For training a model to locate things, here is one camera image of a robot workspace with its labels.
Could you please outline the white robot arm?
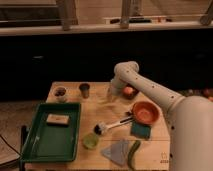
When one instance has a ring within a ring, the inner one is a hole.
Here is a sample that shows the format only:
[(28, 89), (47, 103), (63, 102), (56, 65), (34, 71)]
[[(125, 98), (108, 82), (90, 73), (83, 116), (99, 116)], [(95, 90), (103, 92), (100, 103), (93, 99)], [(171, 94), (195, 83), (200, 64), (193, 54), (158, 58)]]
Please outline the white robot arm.
[(213, 102), (183, 96), (139, 74), (135, 61), (114, 67), (109, 92), (119, 95), (130, 84), (156, 103), (171, 119), (169, 171), (213, 171)]

